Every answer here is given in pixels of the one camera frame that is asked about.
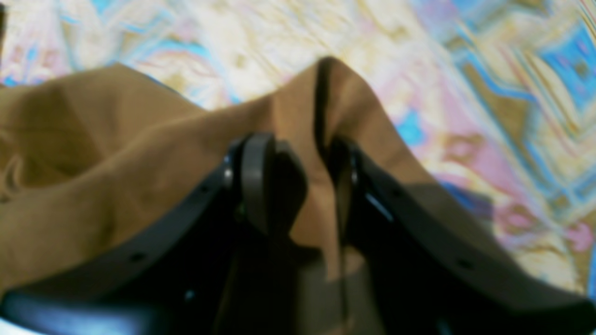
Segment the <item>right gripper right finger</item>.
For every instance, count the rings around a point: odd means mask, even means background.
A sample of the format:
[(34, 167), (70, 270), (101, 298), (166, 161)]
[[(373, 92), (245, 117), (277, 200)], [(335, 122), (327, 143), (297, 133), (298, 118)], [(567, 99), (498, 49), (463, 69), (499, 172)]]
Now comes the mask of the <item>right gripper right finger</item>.
[(389, 335), (589, 335), (595, 303), (539, 281), (432, 218), (355, 142), (332, 141), (340, 241), (361, 252)]

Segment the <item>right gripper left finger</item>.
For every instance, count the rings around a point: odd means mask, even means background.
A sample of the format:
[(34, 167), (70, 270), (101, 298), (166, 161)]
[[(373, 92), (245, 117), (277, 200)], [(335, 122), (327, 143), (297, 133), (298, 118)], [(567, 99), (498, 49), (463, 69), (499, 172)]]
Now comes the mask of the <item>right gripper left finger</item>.
[(286, 141), (256, 133), (171, 211), (78, 267), (8, 290), (1, 323), (28, 335), (208, 335), (234, 256), (274, 233), (274, 181), (305, 177)]

